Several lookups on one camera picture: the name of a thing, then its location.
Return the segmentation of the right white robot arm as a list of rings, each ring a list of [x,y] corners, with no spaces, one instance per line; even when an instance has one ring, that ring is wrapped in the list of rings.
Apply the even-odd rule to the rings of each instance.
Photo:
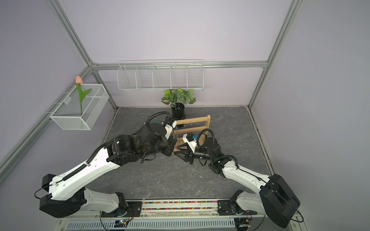
[[[177,149],[174,154],[185,162],[192,164],[196,159],[204,160],[213,173],[236,181],[256,194],[235,193],[230,200],[237,208],[264,213],[281,228],[286,228],[298,212],[301,203],[280,175],[269,176],[241,166],[235,156],[222,153],[216,140],[207,138],[202,145],[187,141]]]

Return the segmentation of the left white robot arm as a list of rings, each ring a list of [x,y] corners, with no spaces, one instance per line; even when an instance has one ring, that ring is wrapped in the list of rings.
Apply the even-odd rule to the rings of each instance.
[[[73,169],[60,174],[47,174],[39,209],[55,218],[64,218],[78,211],[100,211],[124,216],[130,209],[123,193],[99,193],[86,186],[100,176],[128,163],[148,161],[162,153],[171,156],[177,140],[173,137],[176,121],[167,124],[146,122],[131,135],[120,135],[101,144],[92,155]]]

